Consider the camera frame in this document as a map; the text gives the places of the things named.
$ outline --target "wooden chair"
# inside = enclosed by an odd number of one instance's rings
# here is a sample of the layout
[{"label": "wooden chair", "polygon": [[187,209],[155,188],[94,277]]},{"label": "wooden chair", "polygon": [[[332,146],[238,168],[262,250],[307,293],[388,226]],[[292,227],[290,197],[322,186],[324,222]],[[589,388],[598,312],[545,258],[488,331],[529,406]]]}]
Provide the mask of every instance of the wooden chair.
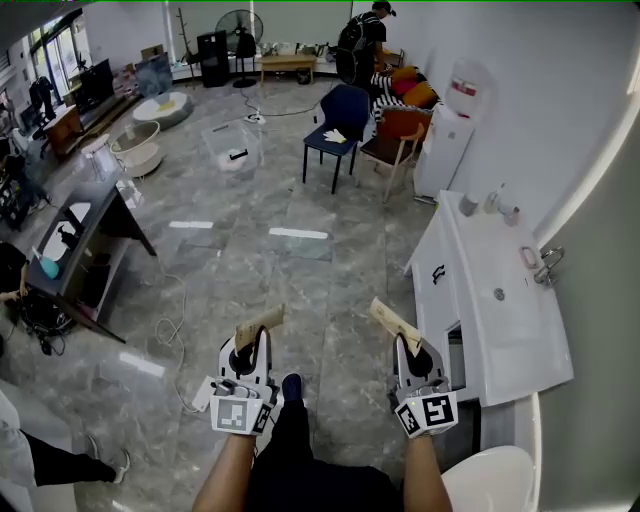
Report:
[{"label": "wooden chair", "polygon": [[[382,199],[389,199],[391,187],[398,172],[398,167],[409,160],[418,143],[424,141],[429,129],[431,115],[416,110],[385,110],[377,125],[377,135],[365,143],[360,151],[367,160],[372,160],[391,168],[391,175]],[[360,184],[361,166],[356,172],[356,187]]]}]

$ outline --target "black speaker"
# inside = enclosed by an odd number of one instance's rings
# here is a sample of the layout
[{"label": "black speaker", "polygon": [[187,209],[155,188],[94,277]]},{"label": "black speaker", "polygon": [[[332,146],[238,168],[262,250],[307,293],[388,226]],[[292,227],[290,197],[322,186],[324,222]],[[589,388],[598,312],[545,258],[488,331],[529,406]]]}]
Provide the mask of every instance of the black speaker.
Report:
[{"label": "black speaker", "polygon": [[205,87],[220,87],[229,80],[227,34],[224,31],[198,36],[200,70]]}]

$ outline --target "gray tile floor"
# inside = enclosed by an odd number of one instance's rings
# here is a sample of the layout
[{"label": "gray tile floor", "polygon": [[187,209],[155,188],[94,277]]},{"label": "gray tile floor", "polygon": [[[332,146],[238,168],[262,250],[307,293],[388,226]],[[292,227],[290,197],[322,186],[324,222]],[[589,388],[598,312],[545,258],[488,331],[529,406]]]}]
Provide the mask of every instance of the gray tile floor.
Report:
[{"label": "gray tile floor", "polygon": [[[327,79],[309,86],[269,80],[247,94],[263,113],[295,112],[312,106],[331,85]],[[167,271],[187,285],[180,372],[176,375],[179,345],[158,343],[154,326],[163,316],[180,320],[182,287],[165,279],[141,246],[132,245],[107,320],[128,343],[77,328],[62,357],[46,357],[18,327],[0,360],[0,377],[32,391],[64,418],[78,449],[89,432],[105,459],[118,447],[131,452],[133,468],[123,485],[76,485],[81,511],[190,510],[224,436],[211,430],[208,414],[183,411],[173,379],[190,401],[202,379],[215,375],[217,351],[235,325],[284,302],[285,324],[272,332],[273,375],[278,382],[288,372],[304,375],[315,454],[376,466],[398,482],[405,436],[385,396],[391,339],[367,309],[378,296],[415,322],[413,286],[402,268],[433,208],[413,201],[409,176],[406,187],[383,205],[385,180],[360,160],[361,187],[354,187],[344,162],[337,193],[331,195],[335,161],[326,156],[321,166],[313,151],[302,184],[302,138],[315,127],[314,112],[251,125],[264,150],[262,164],[248,172],[216,171],[202,131],[250,110],[231,86],[182,89],[192,95],[194,113],[161,134],[167,156],[155,173],[135,182],[141,197],[131,202]],[[111,133],[129,119],[130,113]],[[79,182],[94,179],[79,154],[47,173],[46,188],[56,204]],[[47,208],[32,216],[13,242],[27,251],[54,213]],[[175,229],[169,227],[174,220],[211,221],[213,228]],[[274,236],[271,227],[329,237]],[[6,322],[2,327],[6,334]],[[166,337],[164,327],[160,334]],[[166,370],[161,378],[149,375],[124,363],[123,353]],[[267,440],[268,435],[259,445]]]}]

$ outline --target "drawer handle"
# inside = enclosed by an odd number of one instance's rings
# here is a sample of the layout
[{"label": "drawer handle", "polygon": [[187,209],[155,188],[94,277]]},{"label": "drawer handle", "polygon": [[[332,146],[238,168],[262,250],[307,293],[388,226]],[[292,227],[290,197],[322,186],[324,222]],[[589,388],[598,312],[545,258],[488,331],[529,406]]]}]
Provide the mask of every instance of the drawer handle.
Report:
[{"label": "drawer handle", "polygon": [[440,265],[439,267],[437,267],[433,271],[433,274],[431,274],[431,277],[433,277],[433,284],[438,284],[438,279],[440,279],[445,274],[446,272],[444,270],[444,265]]}]

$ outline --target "electric cord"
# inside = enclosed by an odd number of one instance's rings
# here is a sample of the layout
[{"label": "electric cord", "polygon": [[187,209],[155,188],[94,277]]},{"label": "electric cord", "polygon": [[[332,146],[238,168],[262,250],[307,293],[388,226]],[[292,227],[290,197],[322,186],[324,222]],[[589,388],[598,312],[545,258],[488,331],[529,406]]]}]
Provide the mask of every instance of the electric cord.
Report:
[{"label": "electric cord", "polygon": [[15,330],[16,330],[16,325],[12,324],[11,325],[11,330],[9,331],[9,335],[4,339],[5,343],[11,339],[11,336],[13,336],[13,331],[15,331]]},{"label": "electric cord", "polygon": [[[186,312],[186,308],[187,308],[187,285],[178,276],[174,276],[173,274],[167,274],[167,272],[164,269],[164,266],[162,265],[162,261],[160,261],[160,257],[157,257],[157,259],[158,259],[158,264],[160,265],[160,270],[162,271],[162,275],[165,278],[171,278],[171,279],[174,279],[174,280],[178,281],[178,283],[180,283],[180,285],[182,286],[182,315],[180,316],[180,321],[178,322],[178,325],[176,325],[173,322],[173,320],[171,320],[170,318],[168,318],[166,316],[163,316],[162,318],[160,318],[156,322],[156,328],[155,328],[156,340],[161,345],[165,345],[166,347],[169,347],[169,348],[172,347],[173,340],[177,340],[178,343],[180,344],[180,349],[181,349],[180,360],[178,362],[178,367],[176,368],[175,376],[173,377],[173,389],[176,392],[176,395],[178,395],[178,398],[180,399],[180,402],[182,403],[182,407],[187,412],[196,413],[196,412],[199,412],[199,411],[197,409],[191,408],[191,407],[189,407],[187,405],[187,403],[184,401],[184,398],[182,398],[182,395],[180,394],[180,391],[178,391],[178,385],[176,384],[176,381],[178,380],[178,376],[180,375],[180,369],[182,368],[182,364],[184,363],[184,355],[185,355],[184,341],[182,341],[182,338],[180,337],[180,332],[179,331],[180,331],[180,328],[184,325],[185,312]],[[167,339],[162,339],[160,337],[159,329],[160,329],[160,325],[162,325],[163,323],[169,324],[169,327],[171,328],[171,335]]]},{"label": "electric cord", "polygon": [[[47,340],[47,335],[38,332],[36,333],[36,338],[38,338],[38,342],[40,343],[40,348],[42,349],[42,351],[47,354],[46,350],[47,348],[51,349],[53,351],[53,353],[57,356],[61,356],[64,354],[65,349],[67,348],[67,342],[64,339],[64,335],[62,334],[62,330],[64,328],[67,327],[67,325],[69,325],[69,322],[71,321],[71,319],[69,319],[66,323],[64,323],[63,325],[59,325],[53,329],[50,329],[49,327],[47,327],[44,324],[41,324],[40,322],[36,322],[34,320],[32,320],[31,318],[29,318],[29,314],[27,313],[27,310],[23,308],[22,310],[24,312],[24,316],[26,318],[26,321],[28,322],[27,325],[30,326],[36,326],[39,327],[40,329],[43,330],[47,330],[51,333],[52,337],[55,337],[56,335],[60,338],[60,341],[62,341],[62,350],[60,350],[59,352],[54,348],[53,343],[51,343],[51,341]],[[11,334],[13,334],[13,329],[11,329],[11,333],[9,334],[9,337],[11,337]]]},{"label": "electric cord", "polygon": [[[329,94],[331,92],[331,89],[333,89],[333,82],[334,82],[334,80],[332,79],[331,82],[329,83],[329,90],[326,92],[326,94]],[[316,101],[313,104],[312,107],[310,107],[308,109],[305,109],[305,110],[300,110],[298,112],[285,112],[285,113],[282,113],[282,114],[263,114],[262,112],[260,112],[259,108],[254,107],[253,105],[249,104],[249,101],[251,101],[251,98],[244,93],[244,89],[240,89],[240,94],[242,94],[242,96],[245,99],[244,100],[245,107],[249,107],[249,108],[255,110],[262,117],[286,117],[286,116],[297,116],[298,114],[306,114],[307,112],[311,112],[312,110],[315,110],[315,108],[322,101],[322,98],[320,98],[318,101]]]}]

